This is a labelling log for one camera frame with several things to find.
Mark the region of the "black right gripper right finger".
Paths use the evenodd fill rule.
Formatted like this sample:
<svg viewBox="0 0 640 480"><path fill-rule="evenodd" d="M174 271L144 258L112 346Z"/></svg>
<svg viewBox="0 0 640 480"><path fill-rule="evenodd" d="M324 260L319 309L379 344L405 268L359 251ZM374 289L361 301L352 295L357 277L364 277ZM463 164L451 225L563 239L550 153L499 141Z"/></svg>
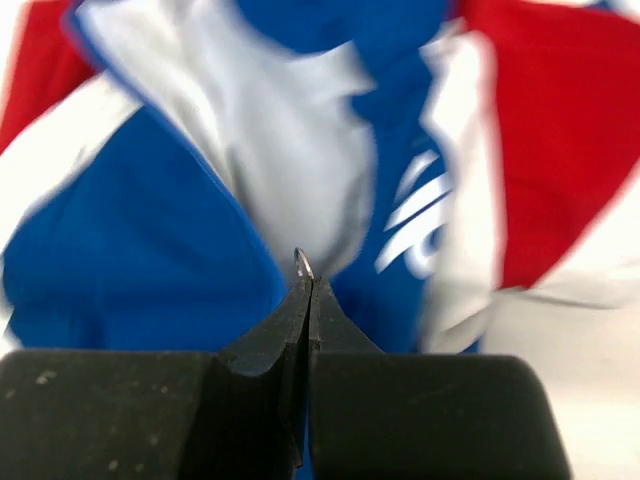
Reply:
<svg viewBox="0 0 640 480"><path fill-rule="evenodd" d="M387 354L330 284L309 317L309 450L317 479L567 479L545 389L523 360Z"/></svg>

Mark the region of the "blue white red jacket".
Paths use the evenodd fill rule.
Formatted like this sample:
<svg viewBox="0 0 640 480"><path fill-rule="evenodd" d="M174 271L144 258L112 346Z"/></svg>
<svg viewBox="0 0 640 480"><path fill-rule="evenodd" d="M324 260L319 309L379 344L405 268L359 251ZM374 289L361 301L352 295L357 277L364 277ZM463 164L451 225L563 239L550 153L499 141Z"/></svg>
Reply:
<svg viewBox="0 0 640 480"><path fill-rule="evenodd" d="M92 79L1 157L23 348L214 351L301 249L389 352L498 289L639 293L639 18L533 1L80 1Z"/></svg>

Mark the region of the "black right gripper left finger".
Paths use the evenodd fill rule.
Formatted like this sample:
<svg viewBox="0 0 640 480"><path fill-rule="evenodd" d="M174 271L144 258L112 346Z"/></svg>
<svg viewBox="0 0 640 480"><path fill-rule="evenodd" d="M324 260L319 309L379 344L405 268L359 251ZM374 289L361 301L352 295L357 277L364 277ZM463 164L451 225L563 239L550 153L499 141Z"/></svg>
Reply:
<svg viewBox="0 0 640 480"><path fill-rule="evenodd" d="M5 479L289 479L301 464L301 279L214 354L22 350L1 363Z"/></svg>

